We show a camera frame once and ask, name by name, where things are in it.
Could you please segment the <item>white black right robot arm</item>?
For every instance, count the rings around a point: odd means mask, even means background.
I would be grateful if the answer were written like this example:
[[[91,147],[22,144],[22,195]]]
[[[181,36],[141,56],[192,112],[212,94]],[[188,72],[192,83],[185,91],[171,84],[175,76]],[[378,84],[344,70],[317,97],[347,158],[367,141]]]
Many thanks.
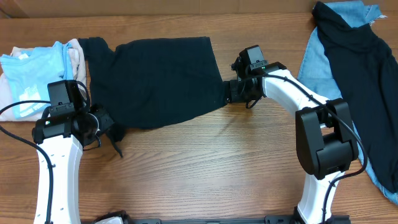
[[[331,212],[338,182],[359,154],[348,104],[309,90],[283,64],[269,63],[258,45],[242,50],[231,69],[237,78],[229,83],[230,103],[251,109],[270,98],[295,120],[296,153],[306,173],[302,197],[293,214],[268,215],[265,223],[350,223]]]

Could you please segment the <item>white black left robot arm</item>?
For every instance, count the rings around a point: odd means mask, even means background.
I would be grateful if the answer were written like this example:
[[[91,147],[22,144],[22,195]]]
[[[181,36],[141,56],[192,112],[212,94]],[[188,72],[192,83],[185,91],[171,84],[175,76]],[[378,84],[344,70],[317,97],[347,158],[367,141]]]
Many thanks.
[[[114,123],[90,104],[76,80],[48,84],[50,106],[32,130],[39,150],[39,188],[34,223],[80,223],[78,174],[83,149]]]

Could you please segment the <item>black t-shirt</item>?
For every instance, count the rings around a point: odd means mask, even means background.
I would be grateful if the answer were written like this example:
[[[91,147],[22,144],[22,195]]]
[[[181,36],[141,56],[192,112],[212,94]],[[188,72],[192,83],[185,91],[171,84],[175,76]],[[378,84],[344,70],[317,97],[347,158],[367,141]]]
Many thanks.
[[[142,39],[115,50],[101,37],[79,39],[91,77],[91,102],[114,124],[112,144],[127,129],[157,129],[182,123],[227,104],[209,37]]]

